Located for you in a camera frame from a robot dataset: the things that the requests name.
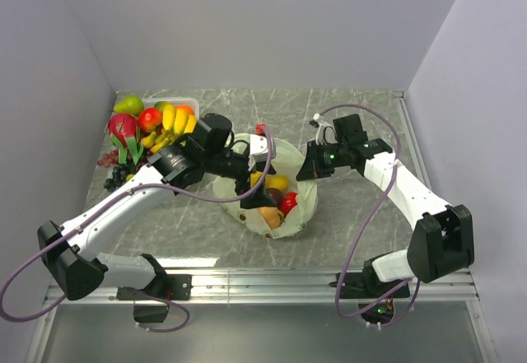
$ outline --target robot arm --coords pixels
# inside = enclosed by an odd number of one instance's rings
[[[413,277],[431,282],[473,263],[472,217],[465,206],[452,207],[437,197],[395,160],[386,142],[369,140],[358,114],[335,119],[333,125],[337,142],[308,142],[297,180],[329,177],[335,168],[350,166],[386,190],[393,168],[397,167],[397,179],[388,197],[413,229],[406,249],[365,263],[363,277],[368,278],[367,285],[378,286]]]
[[[267,140],[255,134],[250,135],[250,144],[243,154],[235,153],[226,147],[231,128],[227,118],[205,115],[191,134],[150,157],[146,166],[105,200],[61,226],[47,221],[39,228],[41,248],[59,238],[62,230],[78,231],[42,258],[69,300],[79,300],[99,286],[132,287],[150,296],[166,296],[166,272],[151,255],[130,258],[101,251],[137,217],[174,194],[171,189],[160,188],[160,184],[185,189],[208,172],[234,179],[239,195],[247,192],[253,168],[263,168],[262,161],[268,158],[269,151],[271,159],[276,154],[274,146],[269,148]],[[240,205],[250,209],[277,204],[262,185]],[[86,219],[92,217],[94,221],[87,224]]]

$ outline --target fruit tray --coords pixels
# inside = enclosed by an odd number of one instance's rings
[[[184,133],[191,133],[198,118],[199,103],[194,98],[122,99],[106,128],[114,145],[97,161],[98,166],[108,169],[104,188],[112,193],[121,187],[149,156]]]

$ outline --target red fruit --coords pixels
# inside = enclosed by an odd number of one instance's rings
[[[158,108],[146,108],[138,118],[139,127],[145,133],[151,133],[163,121],[163,113]]]
[[[130,149],[129,143],[139,141],[139,133],[138,122],[131,114],[115,114],[108,122],[108,134],[115,138],[112,142],[117,147],[121,142],[123,147]]]
[[[296,196],[298,193],[295,192],[289,192],[285,195],[282,201],[282,205],[278,208],[281,213],[283,213],[284,216],[287,216],[287,214],[298,205],[298,202],[296,201]]]

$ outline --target red apple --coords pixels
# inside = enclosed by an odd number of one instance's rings
[[[284,214],[284,216],[287,216],[287,214],[291,211],[291,209],[296,207],[296,205],[298,204],[298,201],[296,200],[297,195],[298,193],[289,192],[283,198],[282,204],[280,205],[280,207],[278,207],[278,209],[280,210],[281,213]]]
[[[151,133],[163,121],[163,113],[158,108],[146,108],[138,117],[139,127],[145,133]]]

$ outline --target banana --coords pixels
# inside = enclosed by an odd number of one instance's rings
[[[163,108],[163,128],[170,131],[174,127],[175,106],[172,104],[165,105]]]
[[[189,113],[186,110],[181,108],[175,110],[174,133],[176,137],[179,137],[183,133],[188,119]]]
[[[154,145],[157,145],[158,143],[160,143],[161,141],[163,141],[163,140],[166,138],[167,135],[168,135],[167,132],[164,132],[164,133],[158,135],[158,136],[156,137],[156,139],[154,140]]]
[[[156,139],[156,132],[155,131],[152,131],[150,133],[150,135],[148,135],[147,137],[144,137],[141,142],[142,142],[142,145],[146,148],[146,149],[150,149],[151,147],[154,146],[154,141]]]
[[[163,139],[163,141],[161,141],[158,144],[154,145],[152,147],[152,149],[150,149],[150,151],[152,153],[157,153],[162,147],[165,147],[166,145],[168,145],[169,142],[170,142],[170,139],[169,138],[165,138],[165,139]]]
[[[183,134],[190,134],[192,131],[194,131],[194,127],[196,127],[196,123],[198,120],[193,114],[189,115],[189,120],[187,120],[187,125],[184,126]]]

